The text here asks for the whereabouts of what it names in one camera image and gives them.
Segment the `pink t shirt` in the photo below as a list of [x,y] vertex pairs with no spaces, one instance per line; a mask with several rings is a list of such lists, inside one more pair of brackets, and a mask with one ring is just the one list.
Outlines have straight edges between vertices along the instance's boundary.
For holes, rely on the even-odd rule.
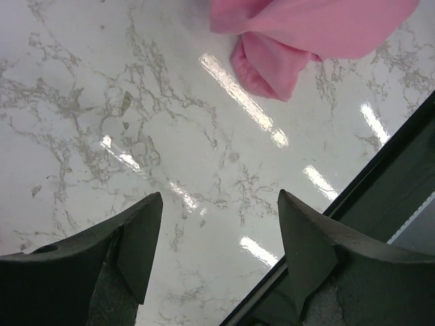
[[212,32],[236,35],[230,58],[248,92],[288,101],[310,61],[359,59],[379,47],[418,1],[212,1]]

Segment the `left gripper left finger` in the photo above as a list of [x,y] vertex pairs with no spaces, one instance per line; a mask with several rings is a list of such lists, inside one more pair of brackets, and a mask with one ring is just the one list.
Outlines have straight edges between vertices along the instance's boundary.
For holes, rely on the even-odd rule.
[[2,256],[1,324],[134,325],[162,209],[156,192],[64,240]]

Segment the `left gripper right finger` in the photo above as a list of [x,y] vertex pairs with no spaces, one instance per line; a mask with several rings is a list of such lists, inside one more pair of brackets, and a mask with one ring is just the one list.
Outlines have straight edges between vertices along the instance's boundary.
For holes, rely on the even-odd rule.
[[434,257],[365,236],[281,190],[292,318],[305,325],[433,325]]

